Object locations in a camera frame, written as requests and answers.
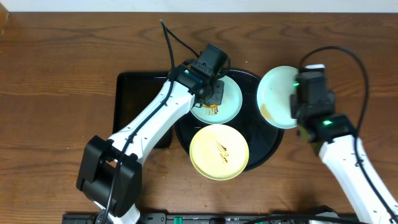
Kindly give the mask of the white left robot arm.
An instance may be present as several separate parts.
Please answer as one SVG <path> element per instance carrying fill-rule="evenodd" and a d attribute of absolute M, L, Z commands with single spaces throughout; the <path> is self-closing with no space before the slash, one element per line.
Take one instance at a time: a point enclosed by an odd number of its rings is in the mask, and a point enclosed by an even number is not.
<path fill-rule="evenodd" d="M 216 94 L 229 72 L 188 62 L 172 68 L 152 102 L 107 140 L 92 137 L 85 146 L 76 187 L 102 211 L 98 223 L 137 223 L 135 202 L 142 190 L 142 167 L 161 137 L 197 103 Z"/>

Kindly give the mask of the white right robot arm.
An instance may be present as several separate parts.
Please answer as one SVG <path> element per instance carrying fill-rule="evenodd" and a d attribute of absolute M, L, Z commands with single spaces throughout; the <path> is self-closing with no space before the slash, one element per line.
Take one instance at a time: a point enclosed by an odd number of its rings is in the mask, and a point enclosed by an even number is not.
<path fill-rule="evenodd" d="M 334 95 L 317 104 L 289 97 L 298 136 L 309 143 L 330 169 L 364 223 L 397 223 L 397 201 L 388 191 L 364 151 L 358 132 L 344 114 L 335 113 Z"/>

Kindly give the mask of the green and yellow sponge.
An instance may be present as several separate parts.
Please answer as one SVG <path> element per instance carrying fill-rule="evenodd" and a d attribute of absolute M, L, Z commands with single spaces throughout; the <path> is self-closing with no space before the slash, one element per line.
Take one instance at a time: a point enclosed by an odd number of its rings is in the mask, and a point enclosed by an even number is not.
<path fill-rule="evenodd" d="M 205 105 L 205 104 L 202 104 L 202 107 L 204 107 L 204 108 L 209 108 L 209 109 L 213 109 L 213 108 L 217 108 L 218 105 Z"/>

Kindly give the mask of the yellow plate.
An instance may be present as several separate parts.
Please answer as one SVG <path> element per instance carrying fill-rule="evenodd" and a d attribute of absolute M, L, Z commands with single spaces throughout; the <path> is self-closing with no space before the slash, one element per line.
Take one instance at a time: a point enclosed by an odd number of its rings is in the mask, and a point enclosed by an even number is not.
<path fill-rule="evenodd" d="M 238 130 L 224 124 L 212 124 L 194 135 L 189 155 L 201 175 L 212 180 L 229 180 L 246 168 L 249 146 Z"/>

